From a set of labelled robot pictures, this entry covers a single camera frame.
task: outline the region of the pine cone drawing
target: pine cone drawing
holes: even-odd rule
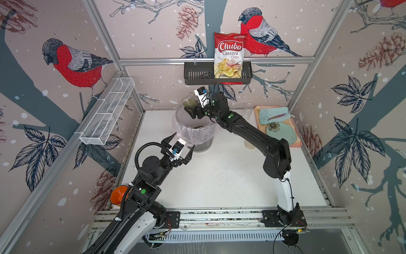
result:
[[[178,13],[178,19],[176,36],[183,41],[185,37],[189,38],[197,27],[197,12],[191,6],[183,6],[182,11]]]
[[[110,195],[113,192],[115,182],[116,177],[107,170],[103,171],[97,179],[95,189],[96,195],[90,200],[90,203],[93,203],[92,208],[96,209],[93,216],[96,216],[98,211],[105,209],[110,202]]]
[[[37,27],[38,19],[33,11],[38,9],[27,0],[0,0],[0,20],[14,10],[16,14],[7,21],[6,29],[13,33],[25,33],[31,26]]]
[[[323,151],[323,144],[320,138],[320,135],[316,134],[315,131],[310,127],[302,127],[303,129],[299,129],[300,134],[303,137],[303,141],[307,148],[310,151],[311,157],[313,160],[320,161]]]
[[[363,59],[359,59],[358,68],[366,68],[367,71],[382,68],[382,65],[391,65],[406,50],[405,36],[401,33],[393,33],[384,37],[374,46],[371,51],[367,51]]]

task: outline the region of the metal bar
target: metal bar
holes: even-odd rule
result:
[[[315,61],[313,56],[275,56],[275,57],[244,57],[244,61],[251,64],[311,64]],[[214,58],[123,58],[121,66],[137,65],[181,65],[185,62],[214,62]]]
[[[106,26],[102,20],[102,17],[96,7],[96,4],[93,0],[83,0],[84,6],[86,7],[87,12],[95,24],[95,27],[99,33],[101,40],[104,45],[107,47],[108,54],[113,60],[114,65],[117,70],[122,70],[123,67],[120,65],[120,56],[117,49],[114,47],[113,40],[110,38],[110,34],[107,31]]]
[[[120,77],[122,74],[123,71],[118,71],[113,78]],[[105,89],[101,94],[100,99],[104,99],[107,96],[108,91],[110,91],[114,83],[115,80],[111,80],[109,82],[107,89]],[[96,113],[102,102],[103,100],[96,101],[92,109],[76,129],[76,132],[82,132],[86,128],[87,124],[90,122],[91,118]],[[79,136],[80,133],[74,133],[71,136],[61,154],[56,158],[52,166],[45,172],[38,186],[34,189],[34,191],[25,201],[24,205],[18,211],[17,215],[11,221],[10,225],[0,238],[0,254],[8,254],[11,252],[13,246],[27,227],[30,219],[34,216],[43,200],[45,200],[47,197],[55,181],[64,169],[64,166],[72,157],[75,149],[81,143]]]
[[[130,78],[126,68],[124,68],[124,76],[126,76],[127,78]],[[134,102],[135,107],[137,108],[140,115],[143,115],[145,113],[145,108],[144,108],[143,103],[141,102],[140,96],[138,95],[135,81],[134,81],[134,89],[131,91],[131,99]]]
[[[341,0],[337,10],[335,11],[335,15],[330,22],[330,25],[326,29],[323,39],[321,40],[316,53],[315,53],[315,60],[314,62],[309,65],[306,71],[303,74],[298,86],[296,87],[293,95],[287,104],[288,109],[291,111],[295,107],[296,103],[298,102],[300,95],[302,94],[303,90],[306,88],[307,83],[309,83],[310,78],[312,77],[314,71],[316,70],[317,66],[319,65],[322,57],[326,53],[331,41],[333,40],[335,34],[337,33],[340,25],[342,24],[343,20],[348,13],[348,9],[350,8],[351,4],[354,0]]]

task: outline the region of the wire mesh basket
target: wire mesh basket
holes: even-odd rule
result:
[[[105,145],[134,89],[132,78],[118,78],[80,136],[86,145]]]

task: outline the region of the aluminum rail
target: aluminum rail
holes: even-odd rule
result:
[[[251,64],[312,64],[314,56],[276,56],[276,57],[244,57]],[[185,62],[214,62],[214,58],[124,58],[120,59],[121,66],[140,65],[180,65]]]

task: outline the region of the aluminum frame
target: aluminum frame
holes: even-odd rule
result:
[[[76,132],[73,133],[69,141],[67,142],[65,148],[61,154],[56,158],[52,166],[44,173],[41,181],[38,186],[34,189],[28,199],[25,201],[24,205],[20,208],[17,215],[11,221],[3,235],[0,237],[0,254],[8,254],[12,251],[13,246],[18,241],[19,237],[27,227],[31,218],[35,215],[39,206],[47,197],[52,186],[56,182],[57,178],[61,174],[64,166],[74,154],[75,149],[82,142],[79,139],[80,133],[85,129],[87,124],[92,119],[93,115],[96,113],[98,108],[103,102],[103,99],[106,98],[109,91],[116,82],[116,79],[123,75],[124,71],[117,71],[109,82],[107,88],[100,95],[100,100],[97,100],[93,105],[89,113],[80,123],[79,127],[76,129]]]

